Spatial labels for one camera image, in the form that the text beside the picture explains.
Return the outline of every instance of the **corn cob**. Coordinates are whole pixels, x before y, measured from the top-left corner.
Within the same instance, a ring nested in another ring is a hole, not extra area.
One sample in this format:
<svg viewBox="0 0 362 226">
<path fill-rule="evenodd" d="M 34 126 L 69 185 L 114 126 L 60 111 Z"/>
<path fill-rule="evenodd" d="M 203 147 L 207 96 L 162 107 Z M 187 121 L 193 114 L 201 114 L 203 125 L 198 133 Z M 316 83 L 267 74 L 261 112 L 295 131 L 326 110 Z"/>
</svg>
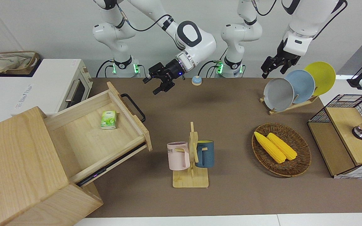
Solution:
<svg viewBox="0 0 362 226">
<path fill-rule="evenodd" d="M 258 132 L 254 132 L 254 135 L 259 144 L 266 150 L 270 157 L 272 157 L 277 163 L 284 163 L 286 156 L 279 150 L 278 147 L 276 147 L 276 145 Z"/>
<path fill-rule="evenodd" d="M 267 138 L 282 151 L 282 153 L 286 156 L 288 160 L 293 160 L 297 157 L 296 151 L 293 150 L 282 139 L 277 137 L 274 133 L 269 133 L 267 135 Z"/>
</svg>

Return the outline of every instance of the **oven handle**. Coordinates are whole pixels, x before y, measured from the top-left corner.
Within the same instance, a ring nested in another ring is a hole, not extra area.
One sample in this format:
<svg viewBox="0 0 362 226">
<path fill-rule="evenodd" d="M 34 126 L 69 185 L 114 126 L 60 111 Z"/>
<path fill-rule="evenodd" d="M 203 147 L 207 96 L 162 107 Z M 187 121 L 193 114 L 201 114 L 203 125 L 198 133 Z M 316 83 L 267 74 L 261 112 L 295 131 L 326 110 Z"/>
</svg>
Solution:
<svg viewBox="0 0 362 226">
<path fill-rule="evenodd" d="M 142 115 L 142 119 L 141 119 L 140 121 L 141 121 L 141 122 L 145 122 L 145 121 L 146 121 L 146 116 L 145 116 L 145 114 L 142 112 L 142 110 L 138 107 L 138 105 L 134 102 L 134 100 L 132 100 L 132 98 L 131 98 L 127 93 L 121 94 L 121 97 L 126 97 L 126 98 L 128 98 L 128 100 L 134 105 L 134 107 L 136 108 L 136 110 L 138 110 L 138 112 Z"/>
<path fill-rule="evenodd" d="M 65 102 L 72 102 L 73 101 L 73 99 L 75 97 L 76 90 L 79 87 L 79 83 L 80 83 L 79 79 L 72 82 L 71 89 L 69 90 L 69 93 L 65 98 Z"/>
</svg>

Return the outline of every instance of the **woven tray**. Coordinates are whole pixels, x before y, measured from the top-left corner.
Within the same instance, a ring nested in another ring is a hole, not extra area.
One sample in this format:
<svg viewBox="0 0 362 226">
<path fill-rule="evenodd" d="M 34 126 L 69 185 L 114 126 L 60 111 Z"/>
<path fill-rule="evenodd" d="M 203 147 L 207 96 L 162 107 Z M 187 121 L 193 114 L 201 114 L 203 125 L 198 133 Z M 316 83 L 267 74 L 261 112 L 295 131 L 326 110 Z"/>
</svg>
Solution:
<svg viewBox="0 0 362 226">
<path fill-rule="evenodd" d="M 297 152 L 295 159 L 291 161 L 286 159 L 284 163 L 279 164 L 270 157 L 253 135 L 252 149 L 256 158 L 266 169 L 286 177 L 298 176 L 307 171 L 311 165 L 311 152 L 306 141 L 295 130 L 280 123 L 266 123 L 257 127 L 255 131 L 264 136 L 272 132 Z"/>
</svg>

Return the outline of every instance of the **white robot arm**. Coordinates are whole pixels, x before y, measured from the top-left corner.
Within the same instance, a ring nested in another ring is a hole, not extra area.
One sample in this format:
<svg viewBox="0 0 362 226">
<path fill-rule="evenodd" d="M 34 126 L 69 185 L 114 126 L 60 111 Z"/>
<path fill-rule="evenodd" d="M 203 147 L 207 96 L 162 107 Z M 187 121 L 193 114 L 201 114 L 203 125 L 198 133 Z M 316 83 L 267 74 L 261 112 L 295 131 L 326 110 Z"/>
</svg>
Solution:
<svg viewBox="0 0 362 226">
<path fill-rule="evenodd" d="M 240 74 L 245 51 L 240 43 L 258 40 L 262 36 L 262 26 L 257 21 L 257 12 L 250 0 L 238 0 L 237 13 L 244 23 L 227 24 L 221 31 L 222 39 L 228 47 L 222 59 L 223 69 L 220 75 L 226 78 Z"/>
<path fill-rule="evenodd" d="M 93 35 L 97 41 L 108 46 L 112 52 L 114 71 L 119 77 L 129 78 L 135 75 L 134 65 L 139 62 L 128 50 L 128 45 L 121 40 L 132 38 L 136 35 L 129 24 L 125 23 L 121 12 L 112 1 L 96 0 L 100 15 L 105 23 L 93 27 Z"/>
<path fill-rule="evenodd" d="M 277 48 L 276 56 L 268 56 L 261 66 L 263 78 L 267 78 L 268 74 L 279 66 L 282 66 L 280 72 L 286 73 L 289 67 L 296 65 L 300 57 L 306 53 L 321 25 L 344 1 L 290 0 L 288 7 L 285 2 L 287 1 L 282 0 L 283 7 L 288 14 L 292 15 L 292 20 Z"/>
<path fill-rule="evenodd" d="M 174 19 L 165 12 L 160 0 L 128 1 L 146 16 L 157 21 L 157 25 L 169 34 L 174 39 L 177 47 L 182 50 L 175 56 L 175 59 L 165 66 L 162 63 L 157 63 L 149 68 L 150 77 L 144 79 L 144 83 L 149 82 L 152 78 L 159 78 L 161 80 L 160 86 L 153 91 L 154 94 L 161 91 L 167 92 L 175 85 L 173 79 L 195 68 L 216 50 L 216 41 L 212 34 L 200 29 L 192 21 L 184 21 L 180 24 L 175 23 Z M 130 27 L 136 30 L 131 26 L 125 12 L 118 5 L 122 0 L 95 0 L 95 2 L 104 10 L 119 10 L 124 29 L 128 30 L 128 27 Z"/>
</svg>

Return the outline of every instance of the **plate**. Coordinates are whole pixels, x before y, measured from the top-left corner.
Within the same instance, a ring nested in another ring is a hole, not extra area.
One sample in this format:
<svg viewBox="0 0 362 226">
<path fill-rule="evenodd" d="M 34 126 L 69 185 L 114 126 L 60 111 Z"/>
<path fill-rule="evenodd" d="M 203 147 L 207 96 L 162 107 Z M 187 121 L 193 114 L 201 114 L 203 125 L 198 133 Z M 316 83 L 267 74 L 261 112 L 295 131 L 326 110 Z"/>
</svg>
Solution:
<svg viewBox="0 0 362 226">
<path fill-rule="evenodd" d="M 297 157 L 284 163 L 277 163 L 259 144 L 256 137 L 252 135 L 252 149 L 258 161 L 270 172 L 279 176 L 292 177 L 305 173 L 311 165 L 311 152 L 303 137 L 291 127 L 280 123 L 266 123 L 256 128 L 256 132 L 267 136 L 274 133 L 292 149 L 297 152 Z"/>
<path fill-rule="evenodd" d="M 315 81 L 305 70 L 293 70 L 286 76 L 286 80 L 293 86 L 294 94 L 298 95 L 294 104 L 306 102 L 314 93 Z"/>
<path fill-rule="evenodd" d="M 308 71 L 315 80 L 316 90 L 314 91 L 314 96 L 326 93 L 335 84 L 335 69 L 326 62 L 310 63 L 304 70 Z"/>
<path fill-rule="evenodd" d="M 263 91 L 264 101 L 270 110 L 284 111 L 293 103 L 293 86 L 284 78 L 270 80 Z"/>
</svg>

